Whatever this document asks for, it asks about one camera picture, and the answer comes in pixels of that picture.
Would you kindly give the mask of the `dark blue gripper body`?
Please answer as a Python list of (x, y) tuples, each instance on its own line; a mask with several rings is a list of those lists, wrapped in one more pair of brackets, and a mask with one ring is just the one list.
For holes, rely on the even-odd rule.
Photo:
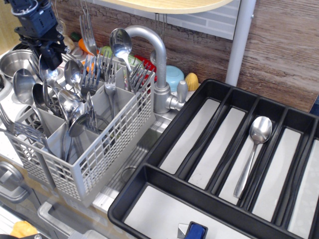
[(62, 41), (57, 31), (57, 18), (50, 0), (5, 0), (10, 4), (11, 14), (18, 18), (21, 26), (14, 29), (20, 41)]

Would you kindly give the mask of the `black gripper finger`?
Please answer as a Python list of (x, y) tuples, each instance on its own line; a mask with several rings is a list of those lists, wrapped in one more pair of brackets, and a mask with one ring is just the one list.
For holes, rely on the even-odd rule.
[(24, 35), (19, 35), (19, 40), (22, 44), (27, 45), (35, 54), (41, 54), (41, 46), (42, 46), (42, 40), (28, 37)]
[(41, 59), (50, 70), (55, 70), (62, 63), (62, 53), (67, 52), (63, 41), (43, 42), (40, 46)]

